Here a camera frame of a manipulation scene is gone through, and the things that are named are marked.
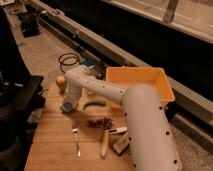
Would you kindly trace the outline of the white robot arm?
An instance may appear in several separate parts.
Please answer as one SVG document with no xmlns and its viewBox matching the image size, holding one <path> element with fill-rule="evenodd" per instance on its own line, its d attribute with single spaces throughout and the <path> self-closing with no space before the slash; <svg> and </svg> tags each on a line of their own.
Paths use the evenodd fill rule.
<svg viewBox="0 0 213 171">
<path fill-rule="evenodd" d="M 80 65 L 68 70 L 65 80 L 65 106 L 74 105 L 86 89 L 122 107 L 135 171 L 181 171 L 164 111 L 175 97 L 163 69 L 109 67 L 102 81 Z"/>
</svg>

